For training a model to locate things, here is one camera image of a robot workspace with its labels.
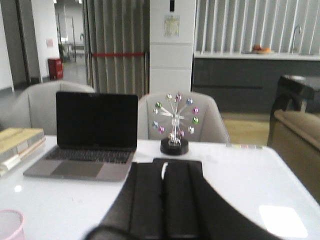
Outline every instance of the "vertical blind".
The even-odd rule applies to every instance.
[[[258,44],[289,53],[295,32],[294,51],[318,55],[319,12],[319,0],[198,0],[194,50],[232,54]]]
[[[89,82],[100,93],[146,93],[148,0],[85,0]]]

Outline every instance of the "white wall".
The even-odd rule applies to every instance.
[[[48,59],[59,58],[56,15],[53,0],[31,0],[41,79],[49,76]],[[53,47],[47,46],[53,41]]]
[[[1,74],[0,90],[6,89],[6,88],[12,88],[12,91],[14,91],[14,83],[11,75],[1,6],[0,6],[0,46],[1,46],[0,47],[0,74]]]

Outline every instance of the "laptop keyboard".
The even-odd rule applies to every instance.
[[[58,147],[48,154],[45,159],[125,164],[130,153],[130,151],[61,149]]]

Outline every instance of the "white countertop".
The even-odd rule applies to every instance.
[[[27,240],[83,239],[102,220],[124,183],[23,176],[55,144],[55,136],[46,136],[44,147],[0,178],[0,209],[24,214]],[[133,161],[147,163],[155,157],[172,158],[160,152],[160,141],[138,140]],[[320,206],[271,148],[190,142],[189,152],[174,158],[202,161],[203,175],[209,184],[259,226],[266,229],[261,210],[275,208],[277,211],[268,216],[275,223],[286,217],[279,215],[278,209],[290,209],[306,232],[302,233],[303,238],[298,237],[295,234],[299,227],[291,223],[287,226],[290,221],[282,221],[277,226],[288,228],[295,237],[281,238],[319,240]]]
[[[194,52],[196,59],[245,59],[245,60],[290,60],[290,61],[320,61],[320,55],[300,55],[297,53],[228,53],[228,52]]]

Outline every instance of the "silver laptop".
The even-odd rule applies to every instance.
[[[56,93],[57,146],[23,174],[121,181],[137,149],[138,97]]]

